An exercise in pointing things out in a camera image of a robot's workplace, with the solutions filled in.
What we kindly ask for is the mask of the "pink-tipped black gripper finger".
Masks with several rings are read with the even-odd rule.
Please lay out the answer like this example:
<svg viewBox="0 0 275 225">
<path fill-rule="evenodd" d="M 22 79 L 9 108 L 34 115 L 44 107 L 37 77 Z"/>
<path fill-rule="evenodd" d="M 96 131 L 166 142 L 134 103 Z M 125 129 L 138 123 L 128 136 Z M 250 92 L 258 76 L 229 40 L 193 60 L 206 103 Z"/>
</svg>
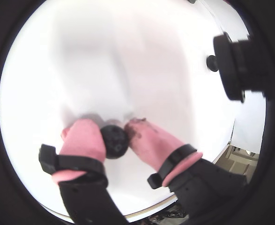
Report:
<svg viewBox="0 0 275 225">
<path fill-rule="evenodd" d="M 106 149 L 98 125 L 77 120 L 62 132 L 59 154 L 42 144 L 38 159 L 59 186 L 64 206 L 76 225 L 126 225 L 128 221 L 107 192 Z"/>
<path fill-rule="evenodd" d="M 130 148 L 155 170 L 147 179 L 151 188 L 168 188 L 190 219 L 222 207 L 247 186 L 246 176 L 203 159 L 202 152 L 146 119 L 130 120 L 125 132 Z"/>
</svg>

